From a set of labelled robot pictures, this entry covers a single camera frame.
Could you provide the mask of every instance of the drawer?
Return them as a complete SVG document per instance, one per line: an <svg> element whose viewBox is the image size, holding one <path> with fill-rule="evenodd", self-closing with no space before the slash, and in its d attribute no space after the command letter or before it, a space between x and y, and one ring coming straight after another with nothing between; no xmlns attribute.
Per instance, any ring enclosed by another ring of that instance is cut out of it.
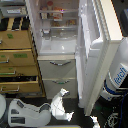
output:
<svg viewBox="0 0 128 128"><path fill-rule="evenodd" d="M38 77L33 81L0 82L0 93L40 92Z"/></svg>
<svg viewBox="0 0 128 128"><path fill-rule="evenodd" d="M24 0L1 0L1 6L10 6L10 5L25 5Z"/></svg>
<svg viewBox="0 0 128 128"><path fill-rule="evenodd" d="M62 79L62 80L43 80L46 96L52 99L61 88L70 91L70 95L65 98L77 98L77 80L76 79Z"/></svg>
<svg viewBox="0 0 128 128"><path fill-rule="evenodd" d="M76 78L75 64L75 60L39 60L39 66L43 79L69 77Z"/></svg>
<svg viewBox="0 0 128 128"><path fill-rule="evenodd" d="M36 65L22 67L0 67L0 77L37 76Z"/></svg>
<svg viewBox="0 0 128 128"><path fill-rule="evenodd" d="M1 50L1 66L27 66L34 65L34 58L31 49L27 50Z"/></svg>
<svg viewBox="0 0 128 128"><path fill-rule="evenodd" d="M0 49L31 48L28 31L1 31Z"/></svg>

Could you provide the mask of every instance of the white refrigerator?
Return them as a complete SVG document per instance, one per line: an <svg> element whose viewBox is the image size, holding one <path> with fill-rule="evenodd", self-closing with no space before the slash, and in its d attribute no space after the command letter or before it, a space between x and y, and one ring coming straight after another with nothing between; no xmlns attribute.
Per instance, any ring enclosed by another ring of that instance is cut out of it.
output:
<svg viewBox="0 0 128 128"><path fill-rule="evenodd" d="M112 1L25 1L38 58L74 56L79 107L89 116L122 40Z"/></svg>

